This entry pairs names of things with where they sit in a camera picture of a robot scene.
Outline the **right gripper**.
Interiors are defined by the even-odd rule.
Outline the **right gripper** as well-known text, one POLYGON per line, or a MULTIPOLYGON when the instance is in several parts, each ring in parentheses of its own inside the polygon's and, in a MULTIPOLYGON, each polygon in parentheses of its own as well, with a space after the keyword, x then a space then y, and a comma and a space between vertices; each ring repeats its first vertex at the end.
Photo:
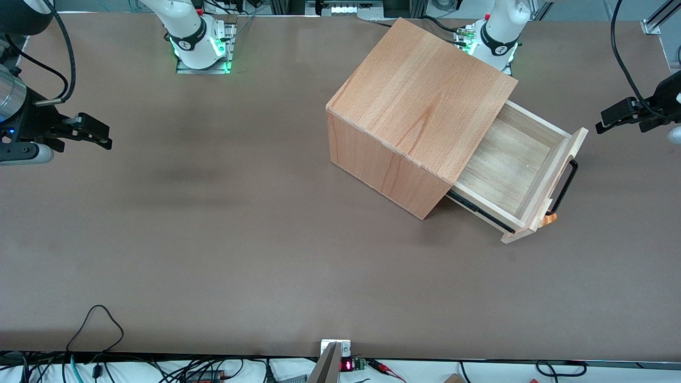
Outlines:
POLYGON ((35 105, 36 101, 45 99, 34 90, 27 89, 22 109, 12 117, 12 141, 33 141, 58 153, 65 150, 62 139, 88 141, 105 150, 112 149, 109 126, 85 112, 78 112, 76 116, 68 118, 56 106, 35 105), (68 128, 69 134, 60 133, 64 126, 68 128))

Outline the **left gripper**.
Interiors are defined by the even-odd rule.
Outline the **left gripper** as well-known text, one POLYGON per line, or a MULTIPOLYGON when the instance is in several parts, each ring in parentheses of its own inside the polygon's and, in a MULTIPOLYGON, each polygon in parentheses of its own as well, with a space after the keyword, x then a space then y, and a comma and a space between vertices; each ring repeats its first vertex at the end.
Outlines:
POLYGON ((602 121, 596 124, 596 133, 604 134, 623 124, 637 124, 638 119, 642 133, 680 122, 680 72, 662 80, 648 98, 643 98, 637 89, 634 92, 639 101, 636 97, 626 97, 601 112, 602 121))

